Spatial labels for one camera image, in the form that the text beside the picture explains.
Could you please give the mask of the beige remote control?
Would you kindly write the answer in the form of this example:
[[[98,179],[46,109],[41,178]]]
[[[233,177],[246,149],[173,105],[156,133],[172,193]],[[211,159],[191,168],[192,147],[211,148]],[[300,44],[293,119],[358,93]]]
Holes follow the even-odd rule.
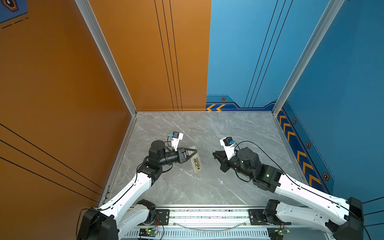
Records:
[[[193,171],[195,174],[199,174],[202,172],[203,170],[203,165],[202,165],[202,162],[201,162],[201,158],[199,156],[199,153],[197,153],[196,155],[194,155],[191,159],[191,164],[192,164],[192,168],[193,168]]]

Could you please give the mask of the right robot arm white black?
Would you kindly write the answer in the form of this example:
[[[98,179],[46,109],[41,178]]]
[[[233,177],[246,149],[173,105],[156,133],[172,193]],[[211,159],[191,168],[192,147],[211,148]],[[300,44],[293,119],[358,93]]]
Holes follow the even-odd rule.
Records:
[[[290,198],[301,204],[292,206],[279,200],[269,200],[263,211],[269,225],[299,224],[321,230],[336,240],[362,240],[370,234],[364,223],[363,204],[350,197],[339,198],[310,187],[285,173],[279,165],[260,161],[249,148],[237,149],[231,137],[220,140],[222,151],[213,157],[222,172],[234,170],[237,176],[247,177],[261,190]]]

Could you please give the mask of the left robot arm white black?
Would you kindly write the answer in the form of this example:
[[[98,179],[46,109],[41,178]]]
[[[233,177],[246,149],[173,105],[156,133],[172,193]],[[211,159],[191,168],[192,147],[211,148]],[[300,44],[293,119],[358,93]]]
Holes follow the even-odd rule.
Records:
[[[77,227],[78,240],[121,240],[139,224],[155,221],[156,205],[139,197],[164,172],[165,165],[183,164],[197,154],[196,149],[168,147],[161,140],[152,142],[149,154],[138,165],[133,179],[107,203],[89,208]]]

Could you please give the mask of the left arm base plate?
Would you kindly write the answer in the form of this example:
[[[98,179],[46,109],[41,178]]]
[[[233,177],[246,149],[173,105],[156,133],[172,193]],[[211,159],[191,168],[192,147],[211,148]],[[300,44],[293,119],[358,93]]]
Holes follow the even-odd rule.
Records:
[[[150,210],[147,219],[143,222],[144,225],[157,225],[167,226],[170,220],[169,209],[156,209]]]

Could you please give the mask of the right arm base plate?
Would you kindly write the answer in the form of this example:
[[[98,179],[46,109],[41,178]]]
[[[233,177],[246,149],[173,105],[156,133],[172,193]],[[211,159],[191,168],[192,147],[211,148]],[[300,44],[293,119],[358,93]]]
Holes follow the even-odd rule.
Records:
[[[271,213],[264,214],[264,210],[262,209],[250,209],[248,210],[249,220],[252,226],[256,225],[291,225],[291,222],[283,222],[276,215]]]

